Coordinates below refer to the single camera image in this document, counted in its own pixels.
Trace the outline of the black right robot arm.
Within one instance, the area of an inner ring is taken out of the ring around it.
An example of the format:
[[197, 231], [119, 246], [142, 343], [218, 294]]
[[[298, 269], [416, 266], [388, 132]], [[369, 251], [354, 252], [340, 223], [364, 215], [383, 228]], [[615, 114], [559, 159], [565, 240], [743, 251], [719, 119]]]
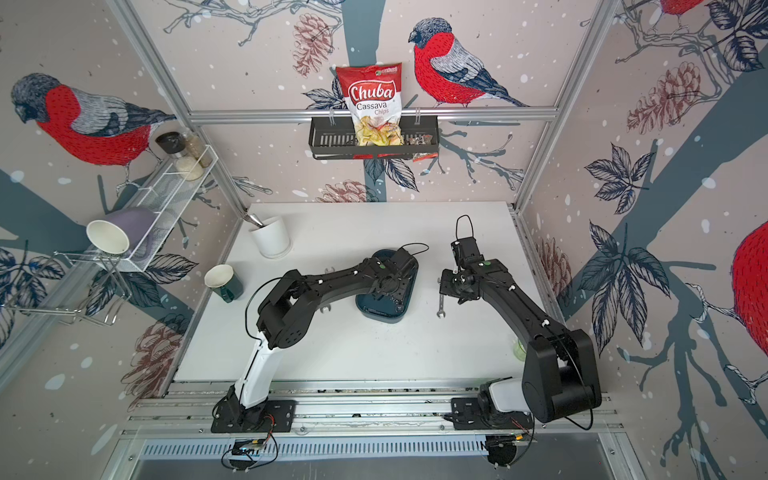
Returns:
[[460, 304], [485, 301], [525, 346], [522, 378], [490, 383], [490, 406], [506, 413], [510, 409], [503, 401], [519, 393], [527, 410], [542, 423], [601, 406], [602, 389], [590, 337], [552, 319], [502, 262], [484, 258], [475, 238], [457, 239], [451, 249], [457, 269], [442, 272], [440, 293]]

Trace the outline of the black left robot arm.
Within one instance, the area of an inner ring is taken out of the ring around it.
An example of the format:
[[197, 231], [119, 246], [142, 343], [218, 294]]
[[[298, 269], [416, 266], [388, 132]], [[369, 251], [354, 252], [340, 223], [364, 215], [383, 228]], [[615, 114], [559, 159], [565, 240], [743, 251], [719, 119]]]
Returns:
[[415, 256], [401, 247], [389, 257], [371, 256], [353, 267], [322, 275], [286, 272], [258, 306], [251, 358], [214, 418], [230, 414], [232, 425], [256, 427], [264, 416], [281, 353], [304, 338], [316, 311], [357, 295], [388, 298], [403, 309], [408, 285], [417, 271]]

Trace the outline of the large silver open-end wrench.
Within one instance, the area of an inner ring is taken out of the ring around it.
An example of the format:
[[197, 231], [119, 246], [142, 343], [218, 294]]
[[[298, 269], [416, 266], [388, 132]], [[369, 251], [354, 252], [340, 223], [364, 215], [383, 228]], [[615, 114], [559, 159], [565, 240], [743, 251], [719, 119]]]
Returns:
[[444, 310], [445, 295], [442, 289], [442, 280], [438, 279], [437, 283], [438, 283], [439, 300], [438, 300], [438, 310], [436, 312], [436, 316], [440, 319], [443, 319], [446, 317], [446, 312]]

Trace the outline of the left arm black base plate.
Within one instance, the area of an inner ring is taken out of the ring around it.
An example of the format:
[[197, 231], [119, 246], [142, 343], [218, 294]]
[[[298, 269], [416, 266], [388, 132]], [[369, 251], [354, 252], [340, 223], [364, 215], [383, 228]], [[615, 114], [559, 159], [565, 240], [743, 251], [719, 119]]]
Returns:
[[294, 400], [265, 400], [246, 409], [231, 386], [212, 409], [210, 431], [214, 434], [287, 433], [291, 431], [296, 407]]

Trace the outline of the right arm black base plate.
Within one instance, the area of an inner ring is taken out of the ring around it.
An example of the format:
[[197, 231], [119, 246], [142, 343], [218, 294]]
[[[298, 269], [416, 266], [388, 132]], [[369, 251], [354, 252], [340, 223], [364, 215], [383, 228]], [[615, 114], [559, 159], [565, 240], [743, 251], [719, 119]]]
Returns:
[[535, 427], [522, 392], [522, 382], [506, 378], [482, 384], [475, 397], [451, 399], [443, 416], [456, 430], [509, 430], [529, 432]]

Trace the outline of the teal plastic storage box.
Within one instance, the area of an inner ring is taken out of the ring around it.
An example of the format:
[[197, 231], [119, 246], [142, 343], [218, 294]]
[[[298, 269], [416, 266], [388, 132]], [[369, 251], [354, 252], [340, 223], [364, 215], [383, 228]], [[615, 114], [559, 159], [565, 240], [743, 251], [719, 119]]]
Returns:
[[403, 300], [391, 300], [390, 298], [376, 300], [373, 297], [373, 286], [367, 293], [355, 297], [356, 307], [364, 316], [384, 323], [399, 322], [408, 309], [415, 287], [419, 268], [415, 256], [405, 247], [400, 247], [397, 250], [382, 249], [365, 259], [363, 264], [374, 273], [374, 281], [379, 269], [411, 273], [411, 282]]

